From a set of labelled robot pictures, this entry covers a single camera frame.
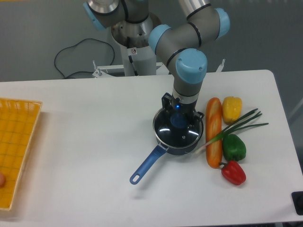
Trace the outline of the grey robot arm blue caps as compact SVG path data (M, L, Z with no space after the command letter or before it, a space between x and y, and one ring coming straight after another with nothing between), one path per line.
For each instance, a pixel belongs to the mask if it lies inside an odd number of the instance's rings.
M196 119L195 105L206 75L200 47L225 35L230 19L207 0L181 0L187 21L178 28L162 24L146 0L88 0L83 7L97 30L110 28L120 46L126 76L153 75L160 59L174 77L172 97L163 102L173 126Z

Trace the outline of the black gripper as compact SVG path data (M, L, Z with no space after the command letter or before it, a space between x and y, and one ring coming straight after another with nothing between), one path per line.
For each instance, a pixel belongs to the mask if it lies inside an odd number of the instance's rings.
M197 101L189 104L180 102L179 98L172 99L172 95L165 93L161 98L162 108L170 113L171 123L188 123L189 128L202 129L204 114L195 111Z

